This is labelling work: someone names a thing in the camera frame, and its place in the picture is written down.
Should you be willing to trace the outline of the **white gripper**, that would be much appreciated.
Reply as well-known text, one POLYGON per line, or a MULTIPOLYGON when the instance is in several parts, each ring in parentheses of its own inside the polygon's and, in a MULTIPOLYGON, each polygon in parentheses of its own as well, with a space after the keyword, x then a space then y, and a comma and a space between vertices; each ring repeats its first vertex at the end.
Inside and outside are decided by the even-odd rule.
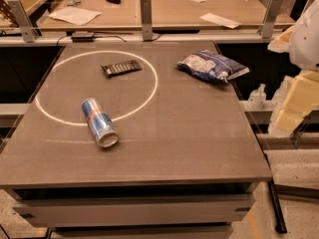
POLYGON ((288 53, 290 62, 302 70, 293 78, 280 110, 271 115, 272 133, 292 133, 303 120, 319 107, 319 0, 303 12, 267 49, 288 53))

